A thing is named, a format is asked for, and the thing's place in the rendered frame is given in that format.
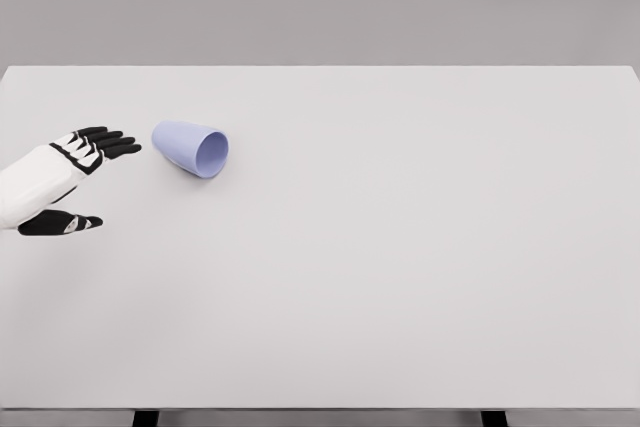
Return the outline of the light purple plastic cup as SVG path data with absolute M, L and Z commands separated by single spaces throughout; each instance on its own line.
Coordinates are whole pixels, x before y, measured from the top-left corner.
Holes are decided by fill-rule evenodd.
M 229 141 L 223 132 L 190 122 L 161 121 L 154 127 L 151 140 L 169 161 L 204 179 L 215 177 L 229 154 Z

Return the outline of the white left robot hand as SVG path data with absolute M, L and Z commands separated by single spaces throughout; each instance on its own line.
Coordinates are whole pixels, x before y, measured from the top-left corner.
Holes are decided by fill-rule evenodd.
M 0 170 L 0 231 L 49 237 L 102 226 L 103 220 L 98 216 L 52 206 L 106 163 L 141 149 L 135 138 L 106 126 L 73 130 L 35 147 Z

